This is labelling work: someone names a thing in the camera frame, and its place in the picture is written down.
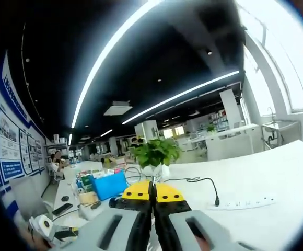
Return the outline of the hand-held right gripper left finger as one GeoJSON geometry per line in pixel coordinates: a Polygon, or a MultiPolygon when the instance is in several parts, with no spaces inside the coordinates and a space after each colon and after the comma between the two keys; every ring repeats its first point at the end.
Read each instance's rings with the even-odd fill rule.
{"type": "Polygon", "coordinates": [[[152,229],[152,194],[150,180],[130,185],[60,250],[146,250],[152,229]]]}

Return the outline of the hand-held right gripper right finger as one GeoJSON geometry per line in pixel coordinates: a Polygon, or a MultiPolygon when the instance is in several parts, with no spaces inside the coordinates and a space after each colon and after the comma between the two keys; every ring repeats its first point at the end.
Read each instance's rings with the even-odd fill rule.
{"type": "Polygon", "coordinates": [[[229,232],[199,210],[192,210],[183,195],[170,185],[157,183],[155,229],[162,250],[249,250],[231,239],[229,232]]]}

